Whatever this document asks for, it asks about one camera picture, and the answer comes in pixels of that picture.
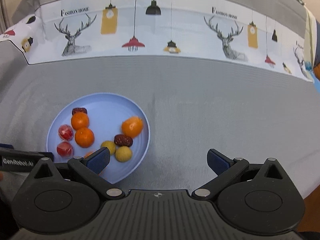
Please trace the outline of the orange mandarin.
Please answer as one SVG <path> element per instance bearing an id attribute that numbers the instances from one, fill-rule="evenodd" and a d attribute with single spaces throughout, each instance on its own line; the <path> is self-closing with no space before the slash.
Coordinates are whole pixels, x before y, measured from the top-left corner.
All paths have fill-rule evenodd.
<path id="1" fill-rule="evenodd" d="M 81 128 L 87 128 L 89 126 L 89 117 L 86 113 L 77 112 L 73 114 L 71 118 L 71 126 L 74 130 L 79 130 Z"/>
<path id="2" fill-rule="evenodd" d="M 137 137 L 143 130 L 143 120 L 138 116 L 132 116 L 121 124 L 121 131 L 131 138 Z"/>
<path id="3" fill-rule="evenodd" d="M 79 145 L 81 148 L 90 147 L 95 140 L 94 133 L 87 127 L 78 129 L 74 138 L 77 145 Z"/>

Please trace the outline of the red fruit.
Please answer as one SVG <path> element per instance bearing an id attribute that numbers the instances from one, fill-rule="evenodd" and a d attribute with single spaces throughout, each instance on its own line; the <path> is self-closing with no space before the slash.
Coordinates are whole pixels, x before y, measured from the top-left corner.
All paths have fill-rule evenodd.
<path id="1" fill-rule="evenodd" d="M 61 125 L 58 129 L 58 135 L 62 140 L 71 141 L 73 139 L 73 129 L 67 124 Z"/>
<path id="2" fill-rule="evenodd" d="M 73 146 L 68 141 L 62 141 L 56 147 L 57 154 L 62 158 L 70 158 L 73 156 Z"/>

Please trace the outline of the orange kumquat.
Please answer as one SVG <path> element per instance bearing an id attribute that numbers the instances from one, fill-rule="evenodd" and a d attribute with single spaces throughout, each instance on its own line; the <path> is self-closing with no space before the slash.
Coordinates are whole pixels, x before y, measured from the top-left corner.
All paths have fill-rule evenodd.
<path id="1" fill-rule="evenodd" d="M 94 153 L 94 151 L 90 151 L 90 152 L 87 152 L 85 155 L 84 155 L 84 157 L 83 158 L 87 158 L 87 157 L 89 157 L 91 154 L 93 154 Z"/>

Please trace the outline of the small yellow fruit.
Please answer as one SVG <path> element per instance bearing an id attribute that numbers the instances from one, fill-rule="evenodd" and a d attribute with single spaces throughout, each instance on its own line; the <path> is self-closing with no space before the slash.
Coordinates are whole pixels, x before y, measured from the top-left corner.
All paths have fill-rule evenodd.
<path id="1" fill-rule="evenodd" d="M 109 141 L 109 140 L 102 142 L 100 147 L 108 148 L 110 155 L 114 155 L 117 149 L 116 144 L 113 141 Z"/>

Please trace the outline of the yellow round fruit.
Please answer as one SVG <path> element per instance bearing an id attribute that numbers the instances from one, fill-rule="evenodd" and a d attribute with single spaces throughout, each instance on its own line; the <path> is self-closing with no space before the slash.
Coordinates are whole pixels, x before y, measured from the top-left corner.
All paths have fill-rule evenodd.
<path id="1" fill-rule="evenodd" d="M 132 158 L 132 151 L 131 148 L 127 146 L 121 146 L 117 148 L 115 152 L 115 158 L 117 161 L 124 163 L 129 161 Z"/>

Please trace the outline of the dark red jujube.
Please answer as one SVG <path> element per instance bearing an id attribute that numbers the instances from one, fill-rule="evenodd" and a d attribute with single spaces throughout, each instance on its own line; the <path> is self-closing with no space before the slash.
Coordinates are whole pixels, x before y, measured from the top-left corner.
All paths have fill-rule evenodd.
<path id="1" fill-rule="evenodd" d="M 114 136 L 114 143 L 119 147 L 131 147 L 133 145 L 133 139 L 128 135 L 118 134 Z"/>
<path id="2" fill-rule="evenodd" d="M 72 109 L 72 115 L 75 115 L 76 113 L 84 113 L 87 114 L 87 109 L 83 108 L 83 107 L 79 107 L 79 108 L 74 108 Z"/>

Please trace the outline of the light blue plate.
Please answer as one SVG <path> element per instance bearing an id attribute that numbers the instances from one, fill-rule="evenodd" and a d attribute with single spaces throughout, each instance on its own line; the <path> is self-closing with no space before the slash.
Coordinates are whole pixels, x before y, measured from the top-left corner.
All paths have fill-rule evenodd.
<path id="1" fill-rule="evenodd" d="M 58 128 L 61 125 L 70 125 L 72 109 L 83 107 L 87 109 L 89 129 L 94 133 L 95 141 L 89 148 L 81 148 L 75 140 L 71 140 L 75 156 L 84 156 L 90 151 L 100 148 L 103 141 L 113 140 L 121 133 L 121 124 L 132 116 L 138 116 L 143 121 L 141 133 L 133 139 L 131 150 L 132 158 L 124 163 L 118 162 L 114 156 L 100 175 L 112 184 L 115 184 L 130 175 L 144 159 L 150 143 L 150 126 L 142 109 L 132 100 L 112 93 L 95 93 L 83 96 L 68 104 L 53 120 L 46 141 L 46 150 L 52 152 L 56 163 L 66 162 L 67 159 L 58 155 L 56 147 L 61 142 Z"/>

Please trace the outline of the grey deer-print sofa cover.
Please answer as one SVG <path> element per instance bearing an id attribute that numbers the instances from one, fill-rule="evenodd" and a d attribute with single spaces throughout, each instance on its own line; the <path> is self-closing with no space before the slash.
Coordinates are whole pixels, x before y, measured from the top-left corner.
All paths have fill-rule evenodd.
<path id="1" fill-rule="evenodd" d="M 301 0 L 22 0 L 1 35 L 1 142 L 45 151 L 68 104 L 112 93 L 150 126 L 118 183 L 190 189 L 208 149 L 280 161 L 300 194 L 319 185 L 319 33 Z"/>

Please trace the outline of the orange cushion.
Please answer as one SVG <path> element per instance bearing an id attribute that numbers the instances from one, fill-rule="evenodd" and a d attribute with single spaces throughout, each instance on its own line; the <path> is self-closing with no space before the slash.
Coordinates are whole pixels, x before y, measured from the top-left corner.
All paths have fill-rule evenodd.
<path id="1" fill-rule="evenodd" d="M 313 68 L 315 77 L 320 81 L 320 63 Z"/>

